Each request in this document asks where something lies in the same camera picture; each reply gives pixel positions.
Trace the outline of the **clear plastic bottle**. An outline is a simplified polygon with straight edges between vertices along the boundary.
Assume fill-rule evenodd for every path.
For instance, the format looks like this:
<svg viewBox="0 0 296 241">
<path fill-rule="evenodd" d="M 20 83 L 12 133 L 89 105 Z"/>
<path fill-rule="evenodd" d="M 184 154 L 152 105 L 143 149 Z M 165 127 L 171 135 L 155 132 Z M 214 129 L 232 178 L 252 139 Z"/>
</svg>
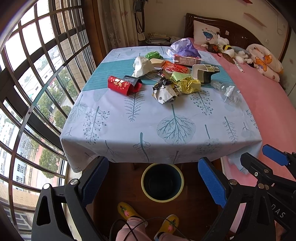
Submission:
<svg viewBox="0 0 296 241">
<path fill-rule="evenodd" d="M 220 91 L 222 100 L 227 104 L 236 105 L 240 102 L 240 90 L 233 83 L 212 80 L 211 86 Z"/>
</svg>

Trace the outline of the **dark green carton box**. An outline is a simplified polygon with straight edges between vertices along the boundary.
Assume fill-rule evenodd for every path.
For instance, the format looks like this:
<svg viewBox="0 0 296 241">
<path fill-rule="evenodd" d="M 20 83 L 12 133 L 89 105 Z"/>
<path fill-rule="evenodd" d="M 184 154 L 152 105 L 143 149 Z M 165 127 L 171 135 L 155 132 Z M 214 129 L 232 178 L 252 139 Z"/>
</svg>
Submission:
<svg viewBox="0 0 296 241">
<path fill-rule="evenodd" d="M 192 77 L 203 84 L 210 84 L 211 76 L 219 72 L 219 67 L 211 64 L 195 64 L 192 66 Z"/>
</svg>

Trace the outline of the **yellow wrapper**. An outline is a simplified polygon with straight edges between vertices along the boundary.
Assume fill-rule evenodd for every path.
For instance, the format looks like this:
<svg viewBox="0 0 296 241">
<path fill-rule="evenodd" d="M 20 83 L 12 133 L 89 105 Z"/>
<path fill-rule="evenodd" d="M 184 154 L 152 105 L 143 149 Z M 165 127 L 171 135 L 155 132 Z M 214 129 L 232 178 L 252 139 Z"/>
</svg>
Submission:
<svg viewBox="0 0 296 241">
<path fill-rule="evenodd" d="M 176 82 L 176 89 L 180 94 L 192 94 L 201 90 L 201 82 L 192 77 L 186 77 Z"/>
</svg>

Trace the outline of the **black white bag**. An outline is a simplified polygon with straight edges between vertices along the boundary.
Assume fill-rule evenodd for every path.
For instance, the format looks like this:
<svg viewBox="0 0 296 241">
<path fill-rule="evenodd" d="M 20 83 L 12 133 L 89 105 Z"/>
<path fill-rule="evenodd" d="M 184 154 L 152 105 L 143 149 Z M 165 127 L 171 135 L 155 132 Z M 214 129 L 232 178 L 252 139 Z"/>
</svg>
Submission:
<svg viewBox="0 0 296 241">
<path fill-rule="evenodd" d="M 164 77 L 152 87 L 152 97 L 160 104 L 174 101 L 177 96 L 173 83 Z"/>
</svg>

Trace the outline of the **red snack wrapper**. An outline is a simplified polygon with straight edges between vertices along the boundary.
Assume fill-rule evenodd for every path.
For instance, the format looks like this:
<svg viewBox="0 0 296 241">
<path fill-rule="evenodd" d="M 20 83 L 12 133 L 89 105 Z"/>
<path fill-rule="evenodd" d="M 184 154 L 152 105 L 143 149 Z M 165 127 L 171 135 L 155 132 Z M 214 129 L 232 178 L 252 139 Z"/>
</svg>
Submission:
<svg viewBox="0 0 296 241">
<path fill-rule="evenodd" d="M 140 91 L 142 81 L 133 76 L 124 76 L 122 79 L 110 76 L 107 79 L 107 87 L 124 96 L 129 96 Z"/>
</svg>

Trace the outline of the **light green paper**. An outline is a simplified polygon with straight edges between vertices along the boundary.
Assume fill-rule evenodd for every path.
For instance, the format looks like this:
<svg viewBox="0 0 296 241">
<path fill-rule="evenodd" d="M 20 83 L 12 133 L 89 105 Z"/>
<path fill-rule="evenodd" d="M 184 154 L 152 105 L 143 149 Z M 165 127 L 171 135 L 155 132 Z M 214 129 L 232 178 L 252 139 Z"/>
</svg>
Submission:
<svg viewBox="0 0 296 241">
<path fill-rule="evenodd" d="M 187 77 L 191 77 L 191 74 L 186 74 L 186 73 L 180 73 L 180 72 L 177 72 L 177 71 L 174 71 L 172 74 L 171 74 L 171 77 L 170 79 L 172 81 L 179 81 L 179 80 L 183 80 Z"/>
</svg>

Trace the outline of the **orange snack packet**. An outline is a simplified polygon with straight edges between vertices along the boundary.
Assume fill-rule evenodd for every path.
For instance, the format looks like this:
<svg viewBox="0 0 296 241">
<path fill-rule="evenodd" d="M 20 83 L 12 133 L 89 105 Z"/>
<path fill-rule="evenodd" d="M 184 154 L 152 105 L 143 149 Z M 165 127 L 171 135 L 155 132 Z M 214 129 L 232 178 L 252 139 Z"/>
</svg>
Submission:
<svg viewBox="0 0 296 241">
<path fill-rule="evenodd" d="M 191 70 L 189 68 L 187 68 L 186 66 L 178 65 L 178 64 L 172 63 L 170 61 L 165 61 L 162 68 L 167 73 L 171 73 L 171 74 L 173 72 L 179 72 L 179 73 L 184 73 L 184 74 L 189 74 L 191 72 Z"/>
</svg>

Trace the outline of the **white paper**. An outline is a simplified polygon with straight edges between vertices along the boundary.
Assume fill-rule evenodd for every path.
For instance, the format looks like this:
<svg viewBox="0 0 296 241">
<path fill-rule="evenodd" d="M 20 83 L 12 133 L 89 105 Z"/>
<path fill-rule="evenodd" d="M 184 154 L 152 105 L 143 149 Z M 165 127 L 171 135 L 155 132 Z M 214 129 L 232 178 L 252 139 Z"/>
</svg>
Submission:
<svg viewBox="0 0 296 241">
<path fill-rule="evenodd" d="M 154 66 L 151 61 L 143 56 L 137 56 L 133 63 L 133 77 L 141 77 L 149 72 L 154 71 Z"/>
</svg>

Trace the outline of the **purple plastic bag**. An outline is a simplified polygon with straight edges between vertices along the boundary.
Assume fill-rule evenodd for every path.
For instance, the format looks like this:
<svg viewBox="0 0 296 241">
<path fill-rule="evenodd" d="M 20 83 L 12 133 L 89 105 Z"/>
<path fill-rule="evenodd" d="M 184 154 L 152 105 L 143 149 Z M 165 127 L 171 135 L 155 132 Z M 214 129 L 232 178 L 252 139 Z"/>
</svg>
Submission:
<svg viewBox="0 0 296 241">
<path fill-rule="evenodd" d="M 189 38 L 182 38 L 175 41 L 166 51 L 166 54 L 171 58 L 173 58 L 175 55 L 182 57 L 201 58 L 201 55 Z"/>
</svg>

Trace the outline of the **green wrapper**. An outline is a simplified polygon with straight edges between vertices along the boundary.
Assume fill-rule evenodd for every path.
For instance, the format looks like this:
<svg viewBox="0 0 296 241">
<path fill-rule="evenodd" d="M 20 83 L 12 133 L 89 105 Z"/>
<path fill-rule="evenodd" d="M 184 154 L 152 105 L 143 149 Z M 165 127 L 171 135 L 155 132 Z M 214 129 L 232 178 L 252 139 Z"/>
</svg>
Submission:
<svg viewBox="0 0 296 241">
<path fill-rule="evenodd" d="M 151 60 L 151 59 L 163 59 L 163 56 L 158 51 L 152 51 L 148 52 L 145 55 L 145 58 Z"/>
</svg>

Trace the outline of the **red pink carton box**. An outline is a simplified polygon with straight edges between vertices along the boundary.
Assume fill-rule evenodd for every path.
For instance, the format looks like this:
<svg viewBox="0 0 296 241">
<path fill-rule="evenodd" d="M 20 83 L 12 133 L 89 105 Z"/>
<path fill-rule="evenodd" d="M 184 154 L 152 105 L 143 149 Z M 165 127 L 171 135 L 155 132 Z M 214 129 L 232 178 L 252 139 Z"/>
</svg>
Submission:
<svg viewBox="0 0 296 241">
<path fill-rule="evenodd" d="M 174 55 L 173 56 L 173 62 L 178 65 L 184 65 L 192 67 L 195 64 L 200 64 L 201 59 L 197 57 L 189 57 L 189 56 L 180 56 L 180 55 Z"/>
</svg>

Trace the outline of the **pink trouser legs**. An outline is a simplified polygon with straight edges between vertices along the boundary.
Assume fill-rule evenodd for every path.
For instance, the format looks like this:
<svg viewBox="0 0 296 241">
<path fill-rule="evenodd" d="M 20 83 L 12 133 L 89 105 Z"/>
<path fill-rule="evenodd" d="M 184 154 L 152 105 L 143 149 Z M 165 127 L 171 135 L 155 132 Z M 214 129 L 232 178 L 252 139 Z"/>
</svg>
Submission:
<svg viewBox="0 0 296 241">
<path fill-rule="evenodd" d="M 156 228 L 152 229 L 154 235 L 147 227 L 130 227 L 128 223 L 118 231 L 115 240 L 154 240 L 154 236 L 159 231 Z M 163 234 L 159 240 L 189 240 L 182 235 L 176 234 L 177 230 L 173 234 Z"/>
</svg>

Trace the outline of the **right yellow slipper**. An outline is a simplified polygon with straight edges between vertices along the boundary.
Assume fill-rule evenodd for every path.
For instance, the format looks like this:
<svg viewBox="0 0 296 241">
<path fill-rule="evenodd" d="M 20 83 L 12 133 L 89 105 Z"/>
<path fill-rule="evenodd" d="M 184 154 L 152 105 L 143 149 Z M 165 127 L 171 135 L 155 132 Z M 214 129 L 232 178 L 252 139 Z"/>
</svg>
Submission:
<svg viewBox="0 0 296 241">
<path fill-rule="evenodd" d="M 163 234 L 173 234 L 177 230 L 178 226 L 179 218 L 174 214 L 169 215 L 163 221 L 159 231 L 154 236 L 154 240 L 159 240 Z"/>
</svg>

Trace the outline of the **leaf print tablecloth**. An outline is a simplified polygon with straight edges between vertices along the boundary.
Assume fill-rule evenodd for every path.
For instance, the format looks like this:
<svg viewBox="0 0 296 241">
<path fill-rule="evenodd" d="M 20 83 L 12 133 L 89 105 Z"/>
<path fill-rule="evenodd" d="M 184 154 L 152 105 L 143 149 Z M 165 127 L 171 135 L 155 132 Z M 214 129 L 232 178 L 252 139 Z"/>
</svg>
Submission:
<svg viewBox="0 0 296 241">
<path fill-rule="evenodd" d="M 248 152 L 258 157 L 262 138 L 243 97 L 231 103 L 221 91 L 202 87 L 161 104 L 147 77 L 140 91 L 129 96 L 108 88 L 108 77 L 131 75 L 135 58 L 148 51 L 112 50 L 85 84 L 60 136 L 72 170 L 84 170 L 99 156 L 114 163 L 168 164 L 227 156 L 244 171 L 240 156 Z"/>
</svg>

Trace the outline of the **plush toys pile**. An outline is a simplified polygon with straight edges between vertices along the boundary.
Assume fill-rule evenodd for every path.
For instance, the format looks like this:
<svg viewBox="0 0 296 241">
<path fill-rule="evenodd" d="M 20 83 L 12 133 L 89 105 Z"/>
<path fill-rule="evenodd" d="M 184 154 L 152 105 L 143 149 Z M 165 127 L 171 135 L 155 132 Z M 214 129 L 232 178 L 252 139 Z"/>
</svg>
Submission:
<svg viewBox="0 0 296 241">
<path fill-rule="evenodd" d="M 216 44 L 206 42 L 201 46 L 206 48 L 209 52 L 217 54 L 219 57 L 223 57 L 232 64 L 246 63 L 248 65 L 251 65 L 253 63 L 253 60 L 251 59 L 251 54 L 249 52 L 240 47 L 229 45 L 229 40 L 220 37 L 220 35 L 217 35 Z"/>
</svg>

